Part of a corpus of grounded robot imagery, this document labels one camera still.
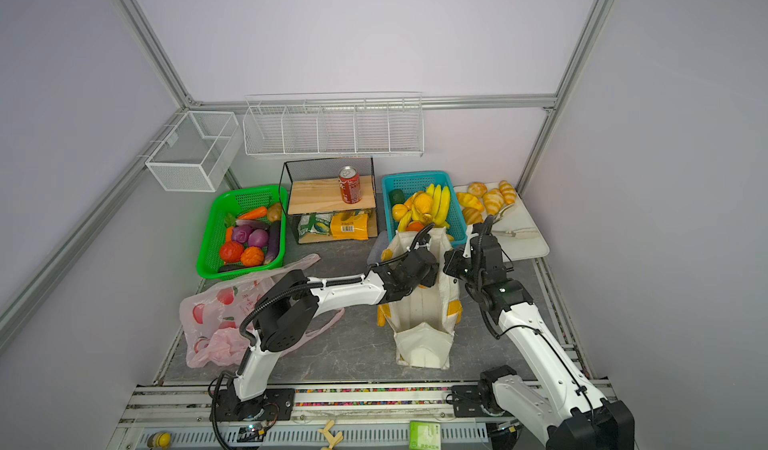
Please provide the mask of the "cream canvas tote bag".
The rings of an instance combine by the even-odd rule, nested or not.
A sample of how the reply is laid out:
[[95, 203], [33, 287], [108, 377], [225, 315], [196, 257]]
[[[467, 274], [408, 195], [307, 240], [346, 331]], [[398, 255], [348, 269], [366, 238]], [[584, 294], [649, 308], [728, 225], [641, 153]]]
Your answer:
[[399, 365], [447, 370], [463, 307], [458, 280], [443, 272], [444, 254], [452, 249], [447, 230], [432, 229], [429, 235], [428, 249], [438, 261], [435, 284], [421, 285], [402, 300], [381, 305], [378, 324], [392, 328]]

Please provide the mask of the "red cola can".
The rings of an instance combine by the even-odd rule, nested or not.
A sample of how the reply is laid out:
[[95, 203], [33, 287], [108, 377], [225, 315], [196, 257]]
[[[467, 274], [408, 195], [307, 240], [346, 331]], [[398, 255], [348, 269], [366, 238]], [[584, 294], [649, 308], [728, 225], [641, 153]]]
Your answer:
[[338, 174], [342, 201], [346, 204], [356, 204], [362, 198], [360, 176], [352, 166], [343, 167]]

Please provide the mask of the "orange pumpkin toy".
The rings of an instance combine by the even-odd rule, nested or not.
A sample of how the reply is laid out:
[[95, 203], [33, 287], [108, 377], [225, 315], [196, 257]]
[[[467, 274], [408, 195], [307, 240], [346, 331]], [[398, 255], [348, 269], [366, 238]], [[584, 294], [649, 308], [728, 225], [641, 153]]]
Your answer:
[[261, 266], [264, 262], [265, 254], [259, 247], [248, 247], [240, 256], [240, 263], [247, 268]]

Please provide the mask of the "red tomato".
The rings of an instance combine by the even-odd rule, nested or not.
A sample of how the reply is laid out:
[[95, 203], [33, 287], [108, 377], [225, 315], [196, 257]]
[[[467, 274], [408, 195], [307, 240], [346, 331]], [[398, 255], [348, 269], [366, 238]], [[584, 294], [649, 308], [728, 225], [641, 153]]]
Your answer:
[[244, 252], [244, 246], [236, 241], [226, 241], [219, 249], [219, 257], [227, 264], [234, 264], [241, 261], [241, 255]]

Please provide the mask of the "pink plastic grocery bag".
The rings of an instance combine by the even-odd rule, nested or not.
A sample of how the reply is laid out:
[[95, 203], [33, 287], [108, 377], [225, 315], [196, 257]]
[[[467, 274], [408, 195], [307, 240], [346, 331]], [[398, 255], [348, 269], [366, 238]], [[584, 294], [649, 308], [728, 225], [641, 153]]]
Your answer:
[[244, 318], [290, 270], [306, 270], [320, 260], [319, 255], [309, 254], [283, 268], [248, 273], [182, 300], [179, 317], [187, 366], [238, 365], [248, 348], [248, 339], [239, 333]]

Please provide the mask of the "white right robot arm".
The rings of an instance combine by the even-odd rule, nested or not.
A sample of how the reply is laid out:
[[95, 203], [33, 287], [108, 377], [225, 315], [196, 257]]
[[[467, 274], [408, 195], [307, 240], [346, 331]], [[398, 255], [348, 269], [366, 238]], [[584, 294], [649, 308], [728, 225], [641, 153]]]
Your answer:
[[509, 339], [537, 378], [531, 388], [509, 366], [482, 373], [484, 407], [508, 412], [547, 449], [631, 449], [635, 419], [611, 401], [568, 358], [524, 286], [508, 276], [498, 240], [473, 232], [463, 249], [446, 253], [444, 272], [463, 282], [486, 329]]

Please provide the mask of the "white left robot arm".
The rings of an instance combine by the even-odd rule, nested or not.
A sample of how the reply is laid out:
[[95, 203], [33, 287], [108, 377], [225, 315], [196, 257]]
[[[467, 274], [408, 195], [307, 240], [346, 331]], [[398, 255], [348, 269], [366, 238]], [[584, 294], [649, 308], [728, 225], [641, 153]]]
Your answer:
[[343, 277], [308, 277], [291, 270], [244, 318], [238, 331], [248, 346], [235, 373], [224, 371], [211, 394], [213, 423], [259, 418], [270, 402], [269, 377], [280, 356], [296, 346], [315, 317], [353, 306], [397, 302], [436, 282], [437, 258], [425, 247]]

